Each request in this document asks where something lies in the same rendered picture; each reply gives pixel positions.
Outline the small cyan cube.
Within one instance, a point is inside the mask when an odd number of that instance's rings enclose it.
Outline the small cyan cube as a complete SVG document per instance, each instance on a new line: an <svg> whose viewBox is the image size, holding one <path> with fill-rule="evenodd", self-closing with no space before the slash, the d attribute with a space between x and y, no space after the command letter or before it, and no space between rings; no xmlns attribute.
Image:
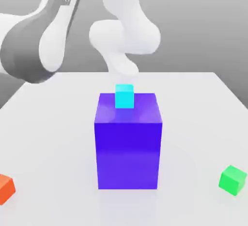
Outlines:
<svg viewBox="0 0 248 226"><path fill-rule="evenodd" d="M115 108L134 108L134 86L132 84L115 85Z"/></svg>

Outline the small green cube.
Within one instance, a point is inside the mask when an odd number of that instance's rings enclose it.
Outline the small green cube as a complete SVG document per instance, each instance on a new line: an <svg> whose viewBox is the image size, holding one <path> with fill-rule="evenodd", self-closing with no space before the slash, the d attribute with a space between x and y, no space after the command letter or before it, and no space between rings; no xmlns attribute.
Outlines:
<svg viewBox="0 0 248 226"><path fill-rule="evenodd" d="M243 189L247 173L229 165L220 176L219 187L233 196L237 196Z"/></svg>

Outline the small orange cube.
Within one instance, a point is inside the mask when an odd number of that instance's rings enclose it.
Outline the small orange cube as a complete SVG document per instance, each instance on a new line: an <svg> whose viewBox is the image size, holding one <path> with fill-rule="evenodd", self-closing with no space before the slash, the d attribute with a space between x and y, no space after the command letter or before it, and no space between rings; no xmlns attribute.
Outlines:
<svg viewBox="0 0 248 226"><path fill-rule="evenodd" d="M0 174L0 205L3 205L15 192L13 179Z"/></svg>

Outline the large purple box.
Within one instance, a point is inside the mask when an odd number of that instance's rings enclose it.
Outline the large purple box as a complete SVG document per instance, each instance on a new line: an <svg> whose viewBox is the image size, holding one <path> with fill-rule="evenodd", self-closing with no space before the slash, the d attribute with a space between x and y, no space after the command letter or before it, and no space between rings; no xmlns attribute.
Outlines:
<svg viewBox="0 0 248 226"><path fill-rule="evenodd" d="M99 189L156 189L162 118L155 94L136 93L134 108L99 96L94 120Z"/></svg>

